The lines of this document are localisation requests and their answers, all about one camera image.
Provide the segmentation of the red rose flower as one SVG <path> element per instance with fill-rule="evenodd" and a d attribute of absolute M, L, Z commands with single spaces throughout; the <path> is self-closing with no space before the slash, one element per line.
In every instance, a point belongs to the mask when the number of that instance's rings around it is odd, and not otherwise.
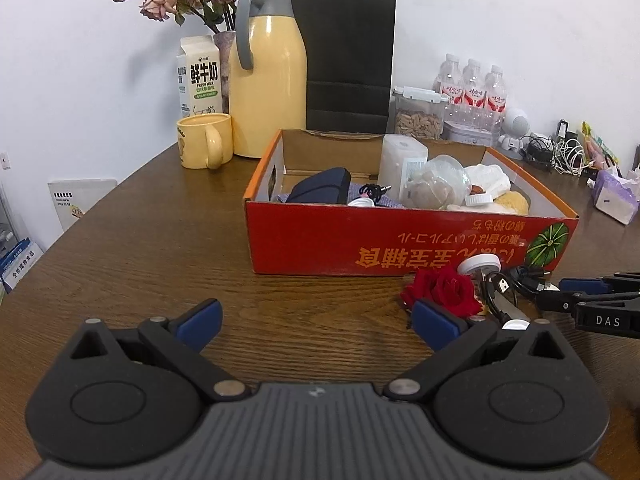
<path fill-rule="evenodd" d="M 418 301 L 436 304 L 457 318 L 470 318 L 483 311 L 472 278 L 459 274 L 451 266 L 419 269 L 412 281 L 405 284 L 399 298 L 406 311 L 411 311 Z"/>

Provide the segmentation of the yellow white plush toy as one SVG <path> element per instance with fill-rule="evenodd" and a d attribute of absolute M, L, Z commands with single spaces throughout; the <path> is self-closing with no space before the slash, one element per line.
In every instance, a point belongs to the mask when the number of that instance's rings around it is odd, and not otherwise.
<path fill-rule="evenodd" d="M 471 214 L 516 214 L 527 216 L 529 214 L 529 202 L 520 192 L 509 191 L 502 194 L 491 204 L 478 206 L 448 205 L 446 211 L 470 212 Z"/>

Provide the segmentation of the white jar lid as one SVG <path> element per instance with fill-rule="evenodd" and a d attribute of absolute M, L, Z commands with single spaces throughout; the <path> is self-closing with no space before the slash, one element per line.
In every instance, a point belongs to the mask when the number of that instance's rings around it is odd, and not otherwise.
<path fill-rule="evenodd" d="M 480 207 L 490 205 L 494 202 L 494 198 L 489 193 L 477 193 L 465 196 L 464 204 L 467 207 Z"/>

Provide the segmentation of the white cloth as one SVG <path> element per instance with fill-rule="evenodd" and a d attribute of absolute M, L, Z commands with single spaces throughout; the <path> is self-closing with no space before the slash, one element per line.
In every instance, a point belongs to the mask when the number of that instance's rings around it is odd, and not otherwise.
<path fill-rule="evenodd" d="M 472 187 L 480 188 L 494 200 L 511 189 L 508 175 L 498 165 L 467 166 L 465 171 L 470 178 Z"/>

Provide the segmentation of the iridescent plastic bag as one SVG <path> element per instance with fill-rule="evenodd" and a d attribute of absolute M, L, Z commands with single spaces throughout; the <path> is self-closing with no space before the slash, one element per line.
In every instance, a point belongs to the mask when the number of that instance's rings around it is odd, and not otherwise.
<path fill-rule="evenodd" d="M 471 190 L 471 179 L 460 162 L 449 155 L 438 155 L 413 171 L 400 202 L 407 208 L 442 210 L 462 205 Z"/>

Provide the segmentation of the small white cap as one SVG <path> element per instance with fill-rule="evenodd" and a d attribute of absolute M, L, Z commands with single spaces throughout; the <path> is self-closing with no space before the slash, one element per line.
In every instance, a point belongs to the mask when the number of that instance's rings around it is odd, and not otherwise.
<path fill-rule="evenodd" d="M 360 196 L 348 203 L 349 207 L 370 208 L 375 206 L 375 201 L 368 196 Z"/>

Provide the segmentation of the navy blue zip case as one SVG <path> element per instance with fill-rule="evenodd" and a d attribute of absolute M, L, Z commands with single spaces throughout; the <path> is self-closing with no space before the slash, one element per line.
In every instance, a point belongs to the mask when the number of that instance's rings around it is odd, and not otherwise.
<path fill-rule="evenodd" d="M 334 167 L 314 174 L 298 182 L 286 202 L 288 204 L 346 205 L 350 172 L 344 167 Z"/>

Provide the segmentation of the translucent plastic container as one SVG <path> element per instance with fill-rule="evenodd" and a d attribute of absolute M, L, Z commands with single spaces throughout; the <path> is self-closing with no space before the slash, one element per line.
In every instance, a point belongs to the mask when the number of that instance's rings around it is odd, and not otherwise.
<path fill-rule="evenodd" d="M 427 159 L 427 146 L 412 136 L 386 134 L 378 167 L 378 185 L 390 188 L 386 195 L 395 202 L 401 202 L 409 179 L 421 170 Z"/>

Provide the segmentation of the white heart shaped lid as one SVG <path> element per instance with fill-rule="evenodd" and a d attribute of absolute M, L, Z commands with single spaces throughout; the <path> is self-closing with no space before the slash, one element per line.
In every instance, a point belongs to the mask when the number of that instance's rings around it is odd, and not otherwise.
<path fill-rule="evenodd" d="M 502 329 L 503 330 L 527 330 L 529 326 L 529 322 L 527 320 L 523 320 L 522 318 L 511 318 L 509 321 L 506 321 Z"/>

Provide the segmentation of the purple knitted pouch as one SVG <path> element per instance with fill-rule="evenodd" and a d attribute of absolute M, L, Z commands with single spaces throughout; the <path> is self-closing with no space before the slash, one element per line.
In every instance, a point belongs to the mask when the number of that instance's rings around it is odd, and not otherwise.
<path fill-rule="evenodd" d="M 346 205 L 355 198 L 360 196 L 368 196 L 375 201 L 375 207 L 386 207 L 386 208 L 401 208 L 401 204 L 398 202 L 394 202 L 389 197 L 386 196 L 387 192 L 390 190 L 389 186 L 379 186 L 377 184 L 351 184 L 349 185 L 348 199 Z M 287 204 L 286 199 L 288 198 L 288 194 L 281 194 L 278 196 L 278 201 L 280 203 Z"/>

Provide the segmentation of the white lidded small jar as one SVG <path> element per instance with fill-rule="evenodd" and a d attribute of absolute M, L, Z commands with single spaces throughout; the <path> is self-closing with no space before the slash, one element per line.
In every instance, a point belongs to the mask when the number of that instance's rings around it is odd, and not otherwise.
<path fill-rule="evenodd" d="M 497 255 L 482 252 L 466 258 L 457 267 L 460 275 L 468 278 L 484 278 L 485 275 L 501 271 L 501 262 Z"/>

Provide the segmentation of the purple tissue pack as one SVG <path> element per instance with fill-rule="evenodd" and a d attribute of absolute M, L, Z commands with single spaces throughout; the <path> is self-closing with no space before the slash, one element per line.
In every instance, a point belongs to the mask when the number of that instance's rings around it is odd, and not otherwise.
<path fill-rule="evenodd" d="M 592 199 L 597 210 L 628 226 L 639 211 L 639 171 L 629 170 L 626 178 L 610 170 L 599 171 Z"/>

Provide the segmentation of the red cardboard box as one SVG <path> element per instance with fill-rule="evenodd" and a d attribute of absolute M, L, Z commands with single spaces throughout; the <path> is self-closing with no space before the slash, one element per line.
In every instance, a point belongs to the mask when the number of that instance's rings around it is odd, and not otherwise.
<path fill-rule="evenodd" d="M 253 269 L 261 274 L 395 276 L 453 266 L 490 252 L 510 268 L 552 270 L 578 226 L 578 213 L 494 148 L 428 141 L 428 154 L 463 165 L 498 165 L 529 200 L 526 216 L 472 212 L 284 204 L 278 197 L 333 167 L 358 184 L 378 175 L 379 134 L 281 130 L 247 185 L 244 210 Z"/>

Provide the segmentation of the white robot toy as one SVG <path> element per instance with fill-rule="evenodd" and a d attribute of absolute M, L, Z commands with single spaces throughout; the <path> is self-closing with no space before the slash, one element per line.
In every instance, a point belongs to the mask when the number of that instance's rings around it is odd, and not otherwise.
<path fill-rule="evenodd" d="M 524 110 L 508 107 L 503 116 L 498 151 L 514 160 L 523 159 L 524 141 L 529 134 L 529 120 Z"/>

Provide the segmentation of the black paper bag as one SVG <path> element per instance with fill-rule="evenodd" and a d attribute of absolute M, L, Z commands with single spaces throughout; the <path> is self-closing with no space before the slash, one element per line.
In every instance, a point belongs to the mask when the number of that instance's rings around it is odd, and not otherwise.
<path fill-rule="evenodd" d="M 307 52 L 309 130 L 386 131 L 396 0 L 292 0 Z"/>

